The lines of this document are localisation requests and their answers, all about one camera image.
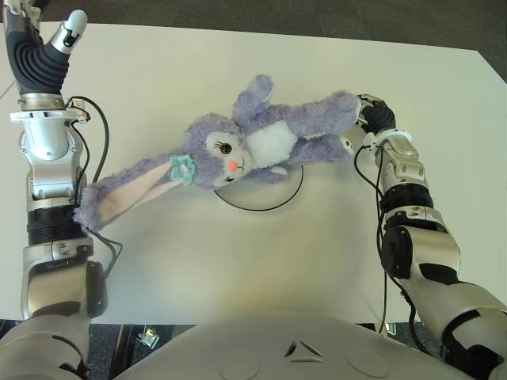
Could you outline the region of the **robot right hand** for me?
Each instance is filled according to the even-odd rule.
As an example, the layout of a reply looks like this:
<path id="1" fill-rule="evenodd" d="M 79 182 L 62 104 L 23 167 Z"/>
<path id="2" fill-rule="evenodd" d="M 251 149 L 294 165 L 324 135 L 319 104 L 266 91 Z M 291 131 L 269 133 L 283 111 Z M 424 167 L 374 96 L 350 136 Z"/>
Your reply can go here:
<path id="1" fill-rule="evenodd" d="M 356 97 L 360 101 L 360 111 L 355 125 L 366 134 L 378 135 L 396 128 L 395 114 L 384 100 L 369 94 L 358 94 Z"/>

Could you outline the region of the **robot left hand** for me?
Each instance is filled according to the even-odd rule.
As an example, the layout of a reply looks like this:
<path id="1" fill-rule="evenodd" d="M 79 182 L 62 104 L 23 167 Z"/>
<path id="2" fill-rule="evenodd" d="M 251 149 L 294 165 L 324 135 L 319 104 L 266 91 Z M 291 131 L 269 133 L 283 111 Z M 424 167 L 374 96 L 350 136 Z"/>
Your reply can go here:
<path id="1" fill-rule="evenodd" d="M 1 2 L 6 51 L 21 95 L 60 95 L 71 52 L 86 30 L 87 13 L 75 9 L 44 42 L 40 19 L 48 5 L 48 1 Z"/>

